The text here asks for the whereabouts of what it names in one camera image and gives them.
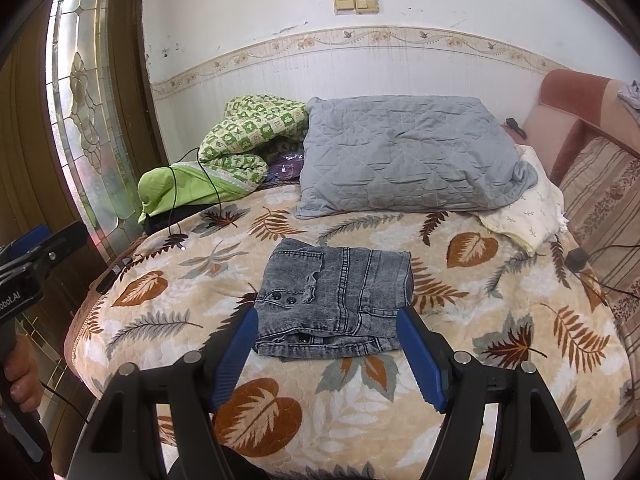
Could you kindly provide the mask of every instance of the hand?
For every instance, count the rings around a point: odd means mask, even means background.
[[[4,376],[12,384],[12,399],[25,412],[34,412],[42,402],[44,387],[38,377],[38,365],[33,358],[33,347],[25,335],[16,335],[14,351],[4,364]]]

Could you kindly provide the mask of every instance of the gray pillow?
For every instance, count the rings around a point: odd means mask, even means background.
[[[314,97],[306,109],[298,218],[371,209],[495,209],[538,181],[473,97]]]

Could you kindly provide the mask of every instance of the gray denim garment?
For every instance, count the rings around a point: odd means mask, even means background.
[[[314,247],[285,238],[264,269],[254,350],[332,359],[398,349],[396,315],[413,291],[411,253]]]

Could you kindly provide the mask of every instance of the wallpaper border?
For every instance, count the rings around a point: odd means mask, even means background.
[[[151,88],[154,97],[162,99],[203,81],[266,60],[342,48],[445,50],[468,56],[497,59],[540,74],[546,74],[556,68],[565,68],[555,61],[534,54],[529,50],[453,30],[418,27],[326,28],[314,32],[283,36],[240,48],[209,59],[167,81],[152,83]]]

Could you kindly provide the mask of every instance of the bedspread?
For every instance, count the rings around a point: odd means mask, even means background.
[[[72,365],[96,395],[118,367],[173,363],[199,349],[239,305],[255,299],[284,237],[331,246],[410,251],[413,304],[454,350],[514,367],[531,359],[579,445],[625,403],[626,353],[611,312],[566,272],[576,246],[554,236],[528,256],[467,214],[357,212],[293,216],[299,186],[253,193],[149,237],[111,290],[70,333]],[[497,409],[488,406],[472,478],[488,466]],[[334,361],[251,352],[214,430],[278,478],[420,477],[442,416],[426,404],[402,351]],[[159,412],[165,459],[177,455],[168,410]]]

